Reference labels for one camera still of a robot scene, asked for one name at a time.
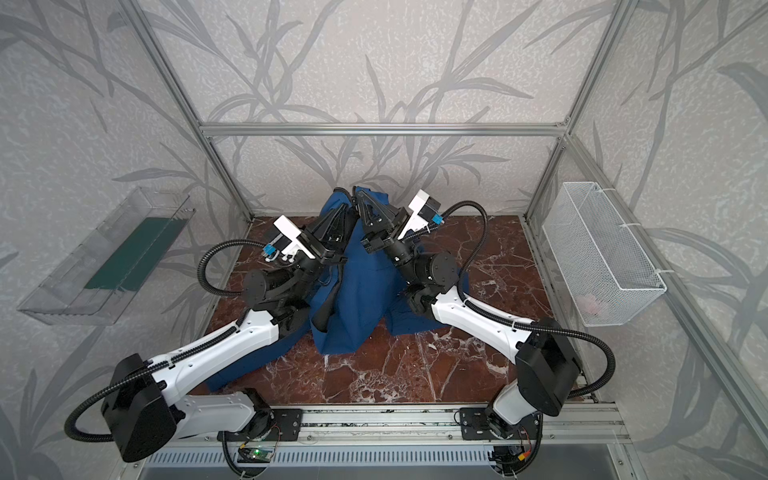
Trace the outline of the blue zip jacket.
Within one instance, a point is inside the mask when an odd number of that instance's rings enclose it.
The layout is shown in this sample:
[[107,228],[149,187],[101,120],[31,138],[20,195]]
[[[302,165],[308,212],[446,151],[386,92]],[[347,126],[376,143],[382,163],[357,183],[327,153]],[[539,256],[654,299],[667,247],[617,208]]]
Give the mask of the blue zip jacket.
[[313,337],[320,354],[336,355],[355,352],[382,318],[388,320],[393,335],[436,327],[434,320],[404,312],[405,280],[384,253],[368,254],[363,248],[362,222],[353,192],[335,189],[320,215],[342,203],[354,207],[354,230],[343,240],[345,263],[323,266],[308,260],[300,270],[302,279],[285,292],[294,303],[287,332],[212,374],[205,381],[209,390],[219,390],[276,361],[307,335]]

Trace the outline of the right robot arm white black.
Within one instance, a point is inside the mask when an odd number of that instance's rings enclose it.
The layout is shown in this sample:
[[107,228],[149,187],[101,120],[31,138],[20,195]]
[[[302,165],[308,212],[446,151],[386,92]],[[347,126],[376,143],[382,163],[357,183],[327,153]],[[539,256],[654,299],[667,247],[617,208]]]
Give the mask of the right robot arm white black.
[[[515,316],[472,298],[463,282],[484,245],[479,240],[464,261],[446,252],[423,253],[418,239],[440,226],[457,210],[476,210],[483,222],[486,210],[472,200],[459,201],[446,210],[419,191],[408,206],[396,208],[380,202],[372,192],[356,188],[355,204],[363,225],[362,245],[369,253],[384,253],[405,280],[402,295],[410,310],[444,325],[458,328],[503,354],[516,368],[516,378],[501,388],[486,408],[493,434],[506,439],[527,418],[536,414],[556,417],[567,400],[604,387],[616,371],[610,346],[585,332],[563,329],[553,319],[531,320]],[[603,373],[578,388],[582,362],[572,346],[579,340],[596,346],[605,356]]]

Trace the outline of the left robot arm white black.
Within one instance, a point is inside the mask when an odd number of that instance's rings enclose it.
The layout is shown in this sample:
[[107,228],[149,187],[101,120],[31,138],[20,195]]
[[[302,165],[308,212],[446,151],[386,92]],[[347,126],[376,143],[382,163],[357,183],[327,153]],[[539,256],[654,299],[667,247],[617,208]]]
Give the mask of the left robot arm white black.
[[241,363],[270,362],[310,328],[326,326],[356,221],[347,200],[326,205],[304,227],[279,217],[262,247],[266,259],[279,266],[244,278],[238,293],[244,312],[177,350],[148,360],[138,354],[121,360],[110,384],[69,414],[65,435],[83,443],[111,442],[123,461],[133,462],[179,438],[269,430],[271,409],[254,390],[228,396],[193,390]]

